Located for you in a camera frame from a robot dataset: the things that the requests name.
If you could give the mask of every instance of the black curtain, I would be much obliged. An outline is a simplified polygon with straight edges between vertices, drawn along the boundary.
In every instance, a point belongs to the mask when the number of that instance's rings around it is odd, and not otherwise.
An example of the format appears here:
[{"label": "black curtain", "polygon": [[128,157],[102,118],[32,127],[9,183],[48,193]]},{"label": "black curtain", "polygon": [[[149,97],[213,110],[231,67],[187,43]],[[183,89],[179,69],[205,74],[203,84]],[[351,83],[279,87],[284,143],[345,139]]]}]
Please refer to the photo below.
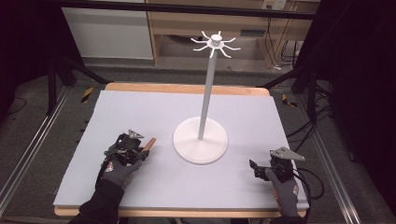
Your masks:
[{"label": "black curtain", "polygon": [[62,10],[34,0],[0,1],[0,118],[23,82],[45,76],[53,54],[83,65]]},{"label": "black curtain", "polygon": [[[311,60],[316,78],[330,81],[336,121],[396,215],[396,4],[323,3],[339,17],[312,24],[297,63]],[[300,74],[299,84],[309,85],[309,75]]]}]

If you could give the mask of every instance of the electrical outlet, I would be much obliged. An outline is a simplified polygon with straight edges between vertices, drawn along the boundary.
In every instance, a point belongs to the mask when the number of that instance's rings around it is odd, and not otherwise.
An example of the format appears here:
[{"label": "electrical outlet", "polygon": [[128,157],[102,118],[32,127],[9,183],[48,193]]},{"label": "electrical outlet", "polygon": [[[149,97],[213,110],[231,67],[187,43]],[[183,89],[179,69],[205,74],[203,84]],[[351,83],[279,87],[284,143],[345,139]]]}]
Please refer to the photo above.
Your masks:
[{"label": "electrical outlet", "polygon": [[262,1],[262,9],[272,9],[274,6],[275,0],[264,0]]},{"label": "electrical outlet", "polygon": [[286,0],[275,0],[272,8],[273,10],[283,10],[286,5]]}]

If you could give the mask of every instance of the human arm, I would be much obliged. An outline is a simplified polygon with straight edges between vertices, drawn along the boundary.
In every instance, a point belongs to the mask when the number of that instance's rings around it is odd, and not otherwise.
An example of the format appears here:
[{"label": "human arm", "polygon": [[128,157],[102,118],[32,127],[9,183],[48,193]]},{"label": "human arm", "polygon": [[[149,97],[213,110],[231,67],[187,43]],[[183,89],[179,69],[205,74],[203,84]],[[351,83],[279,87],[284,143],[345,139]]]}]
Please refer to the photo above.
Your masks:
[{"label": "human arm", "polygon": [[[136,151],[142,152],[142,150],[143,148],[138,148]],[[79,208],[79,214],[73,217],[69,224],[116,224],[123,189],[132,180],[132,173],[142,165],[142,160],[124,166],[116,157],[113,157],[96,185],[91,199]]]},{"label": "human arm", "polygon": [[298,185],[294,178],[280,182],[271,168],[265,169],[266,176],[271,180],[275,190],[276,201],[281,217],[271,220],[271,224],[301,224],[303,219],[297,212]]}]

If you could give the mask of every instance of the white table surface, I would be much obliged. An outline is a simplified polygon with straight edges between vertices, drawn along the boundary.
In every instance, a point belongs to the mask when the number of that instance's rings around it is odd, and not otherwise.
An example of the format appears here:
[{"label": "white table surface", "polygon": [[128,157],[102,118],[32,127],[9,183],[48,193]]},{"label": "white table surface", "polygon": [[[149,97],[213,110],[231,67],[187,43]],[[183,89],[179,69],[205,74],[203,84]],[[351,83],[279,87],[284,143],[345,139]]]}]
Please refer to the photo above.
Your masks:
[{"label": "white table surface", "polygon": [[[152,137],[157,141],[134,173],[121,208],[276,210],[271,182],[254,177],[248,163],[252,159],[269,166],[270,150],[289,147],[274,99],[212,95],[208,117],[224,127],[229,145],[219,160],[196,165],[177,154],[172,139],[180,122],[200,116],[202,101],[202,94],[102,91],[53,204],[73,207],[87,202],[104,151],[132,129],[145,136],[141,146]],[[306,209],[297,182],[297,207]]]}]

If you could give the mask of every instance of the gloved hand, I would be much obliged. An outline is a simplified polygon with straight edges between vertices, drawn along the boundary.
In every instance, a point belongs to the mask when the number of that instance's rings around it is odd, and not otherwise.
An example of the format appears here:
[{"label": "gloved hand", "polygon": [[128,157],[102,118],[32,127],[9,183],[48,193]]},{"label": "gloved hand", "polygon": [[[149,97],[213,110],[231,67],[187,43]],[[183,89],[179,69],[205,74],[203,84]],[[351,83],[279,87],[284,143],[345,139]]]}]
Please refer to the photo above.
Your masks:
[{"label": "gloved hand", "polygon": [[124,166],[116,157],[113,157],[113,159],[108,163],[102,178],[125,189],[132,181],[132,173],[138,170],[141,165],[142,161],[139,160],[133,165],[128,164]]},{"label": "gloved hand", "polygon": [[273,183],[276,201],[282,217],[298,217],[297,195],[299,188],[295,179],[291,178],[282,183],[277,179],[276,174],[271,168],[265,169],[265,174]]}]

